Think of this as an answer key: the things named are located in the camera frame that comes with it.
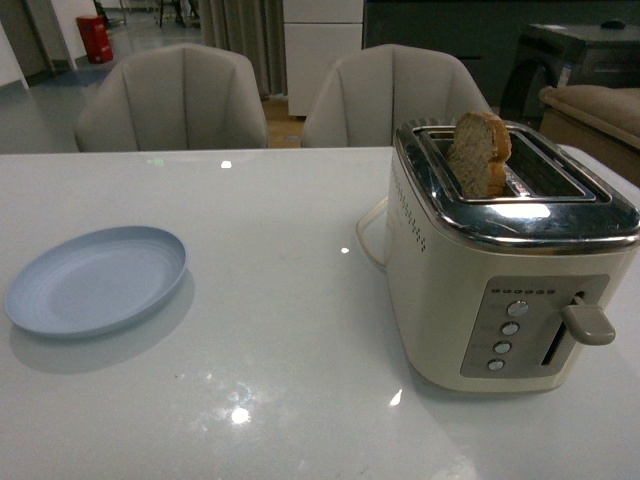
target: white table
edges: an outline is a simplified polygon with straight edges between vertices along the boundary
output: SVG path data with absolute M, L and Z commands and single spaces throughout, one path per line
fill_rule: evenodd
M 559 389 L 425 385 L 354 233 L 390 157 L 0 157 L 3 293 L 40 253 L 106 227 L 167 229 L 189 255 L 173 300 L 125 331 L 51 341 L 0 316 L 0 478 L 638 478 L 640 257 L 607 308 L 618 338 Z

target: light blue plate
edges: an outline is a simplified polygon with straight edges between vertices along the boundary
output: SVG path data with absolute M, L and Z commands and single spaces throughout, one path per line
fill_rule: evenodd
M 151 227 L 100 230 L 29 264 L 5 297 L 5 311 L 30 332 L 80 338 L 129 325 L 159 308 L 186 271 L 178 238 Z

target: toaster control panel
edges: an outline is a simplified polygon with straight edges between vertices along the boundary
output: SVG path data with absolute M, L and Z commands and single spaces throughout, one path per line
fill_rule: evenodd
M 597 304 L 608 283 L 608 275 L 490 279 L 460 373 L 468 378 L 556 375 L 576 344 L 560 311 L 576 295 Z

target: toast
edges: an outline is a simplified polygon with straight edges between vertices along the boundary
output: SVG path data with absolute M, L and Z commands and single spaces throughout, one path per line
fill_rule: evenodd
M 468 112 L 456 125 L 447 164 L 464 198 L 493 198 L 503 193 L 504 164 L 510 156 L 511 140 L 502 119 L 493 113 Z

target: cream toaster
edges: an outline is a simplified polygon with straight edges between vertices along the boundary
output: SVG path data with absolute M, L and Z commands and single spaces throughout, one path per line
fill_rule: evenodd
M 640 243 L 640 213 L 534 130 L 508 123 L 504 196 L 469 200 L 445 156 L 453 126 L 394 135 L 384 256 L 409 362 L 474 393 L 560 386 Z

